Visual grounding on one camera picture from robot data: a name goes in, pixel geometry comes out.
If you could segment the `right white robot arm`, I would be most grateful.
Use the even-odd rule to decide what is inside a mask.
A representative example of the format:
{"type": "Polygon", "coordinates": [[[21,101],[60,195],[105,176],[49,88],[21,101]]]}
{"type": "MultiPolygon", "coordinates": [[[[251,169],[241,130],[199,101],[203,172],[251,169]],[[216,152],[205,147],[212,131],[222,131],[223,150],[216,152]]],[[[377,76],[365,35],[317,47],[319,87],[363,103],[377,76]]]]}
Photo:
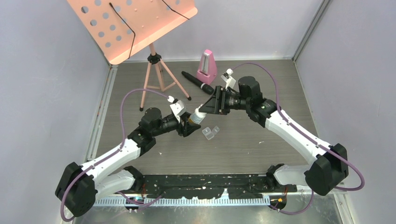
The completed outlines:
{"type": "Polygon", "coordinates": [[[348,175],[347,150],[341,145],[331,146],[320,140],[291,119],[277,104],[264,98],[254,77],[242,77],[239,91],[216,86],[210,98],[199,107],[206,114],[227,115],[231,110],[244,110],[248,117],[263,128],[280,136],[306,160],[307,165],[271,166],[266,175],[267,187],[279,191],[285,185],[310,187],[316,194],[325,196],[348,175]]]}

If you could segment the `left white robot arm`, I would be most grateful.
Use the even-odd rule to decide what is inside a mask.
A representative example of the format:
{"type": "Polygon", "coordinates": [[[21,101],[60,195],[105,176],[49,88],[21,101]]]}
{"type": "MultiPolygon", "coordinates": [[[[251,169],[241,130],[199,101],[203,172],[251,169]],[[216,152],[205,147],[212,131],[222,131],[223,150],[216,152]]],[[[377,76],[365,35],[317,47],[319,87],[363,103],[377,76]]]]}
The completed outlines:
{"type": "Polygon", "coordinates": [[[144,176],[133,166],[115,171],[129,161],[143,156],[156,144],[156,136],[176,131],[187,137],[201,128],[206,113],[196,108],[194,113],[172,112],[163,117],[158,108],[145,111],[138,127],[123,141],[100,157],[78,165],[66,166],[55,195],[61,201],[61,216],[66,222],[87,213],[94,203],[113,193],[129,190],[142,192],[144,176]]]}

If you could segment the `white pill bottle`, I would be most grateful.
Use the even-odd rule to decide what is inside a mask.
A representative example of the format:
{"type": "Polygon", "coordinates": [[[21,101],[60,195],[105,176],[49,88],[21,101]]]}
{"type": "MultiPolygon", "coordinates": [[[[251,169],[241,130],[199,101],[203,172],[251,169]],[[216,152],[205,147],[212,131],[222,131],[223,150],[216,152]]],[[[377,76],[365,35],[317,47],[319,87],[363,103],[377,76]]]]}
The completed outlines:
{"type": "Polygon", "coordinates": [[[190,123],[200,125],[200,123],[205,119],[207,113],[201,112],[199,109],[200,107],[197,107],[194,110],[194,113],[190,115],[188,120],[190,123]]]}

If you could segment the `clear plastic pill organizer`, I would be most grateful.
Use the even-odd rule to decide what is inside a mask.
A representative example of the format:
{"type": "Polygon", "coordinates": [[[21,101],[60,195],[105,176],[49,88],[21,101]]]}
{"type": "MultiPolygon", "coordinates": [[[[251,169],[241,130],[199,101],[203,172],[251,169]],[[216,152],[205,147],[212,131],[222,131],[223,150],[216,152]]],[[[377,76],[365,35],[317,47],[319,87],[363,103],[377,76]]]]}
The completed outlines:
{"type": "Polygon", "coordinates": [[[211,140],[214,138],[216,134],[218,134],[220,131],[220,128],[218,126],[215,126],[213,129],[210,129],[209,127],[206,127],[202,130],[202,134],[205,136],[207,140],[211,140]]]}

